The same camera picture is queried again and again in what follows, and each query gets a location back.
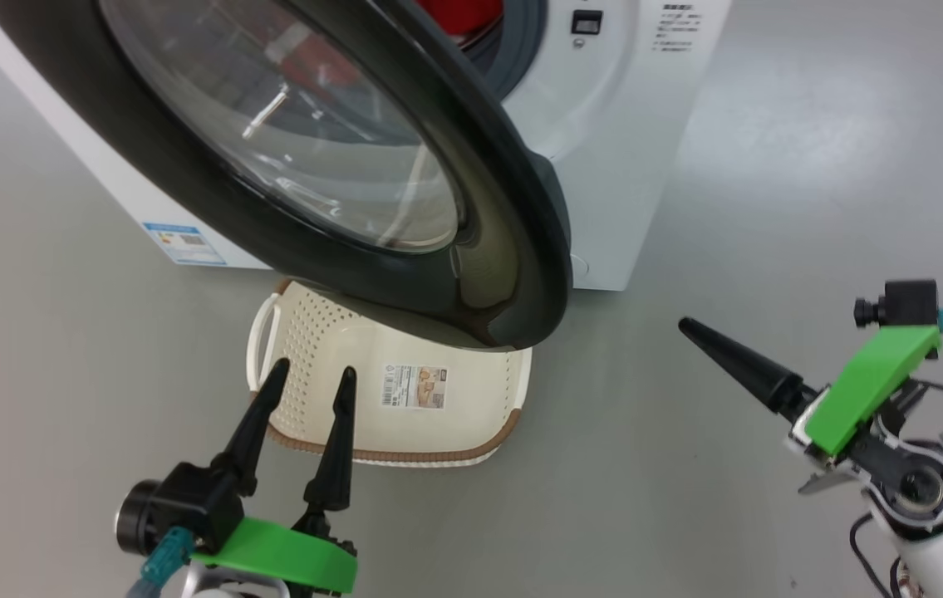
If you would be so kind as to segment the white front-load washing machine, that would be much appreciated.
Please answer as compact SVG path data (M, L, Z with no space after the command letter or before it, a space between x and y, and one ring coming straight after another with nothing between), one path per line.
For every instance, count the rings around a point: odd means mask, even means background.
M205 17L221 17L218 31L266 42L280 71L303 81L293 58L302 29L271 33L256 17L232 8L263 0L202 0ZM551 160L573 226L575 288L622 291L641 254L660 204L677 148L732 0L503 0L503 16L468 39L451 37L485 78L528 147ZM222 238L175 201L148 192L147 184L118 182L123 173L106 151L92 149L86 132L73 133L70 107L45 100L27 75L27 58L12 57L0 42L0 69L42 114L107 192L142 227L166 223L197 228L228 268L271 270Z

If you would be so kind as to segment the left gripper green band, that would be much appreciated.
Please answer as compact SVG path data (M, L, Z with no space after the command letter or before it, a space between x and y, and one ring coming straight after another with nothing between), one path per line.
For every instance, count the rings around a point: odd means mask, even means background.
M290 360L281 357L248 405L227 447L212 467L232 474L235 492L256 492L263 440L273 411L282 401ZM334 420L317 473L305 488L308 508L345 511L351 504L357 373L342 371L333 401ZM225 583L250 584L277 591L278 598L346 596L354 591L358 564L351 544L314 537L267 520L244 518L214 554L194 553L181 598L239 598Z

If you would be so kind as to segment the blue energy label sticker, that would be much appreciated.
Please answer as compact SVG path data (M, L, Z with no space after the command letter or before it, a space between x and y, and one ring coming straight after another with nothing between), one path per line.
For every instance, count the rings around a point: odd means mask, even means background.
M142 223L142 228L176 264L225 267L227 262L195 227Z

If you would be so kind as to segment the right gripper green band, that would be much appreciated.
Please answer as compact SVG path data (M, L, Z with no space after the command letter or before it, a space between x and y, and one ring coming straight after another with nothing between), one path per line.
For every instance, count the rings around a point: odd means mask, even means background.
M793 421L789 443L820 472L803 495L858 482L881 497L938 497L943 465L904 444L899 430L924 390L911 375L942 346L938 326L885 326L823 390L695 318L679 330L771 413Z

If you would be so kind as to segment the red garment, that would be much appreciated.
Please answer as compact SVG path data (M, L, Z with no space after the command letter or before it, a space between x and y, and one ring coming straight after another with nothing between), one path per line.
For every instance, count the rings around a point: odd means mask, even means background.
M415 0L449 37L468 39L503 16L503 0Z

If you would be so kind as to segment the basket product label sticker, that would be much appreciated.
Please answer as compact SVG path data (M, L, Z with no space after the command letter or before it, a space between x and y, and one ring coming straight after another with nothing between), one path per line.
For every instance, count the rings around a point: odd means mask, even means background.
M384 364L381 405L395 409L444 409L448 368Z

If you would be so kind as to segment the black washing machine door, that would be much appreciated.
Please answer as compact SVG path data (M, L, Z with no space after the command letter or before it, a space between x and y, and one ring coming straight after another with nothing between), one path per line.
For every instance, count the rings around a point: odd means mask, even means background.
M0 32L134 173L346 309L471 350L565 316L555 169L415 0L0 0Z

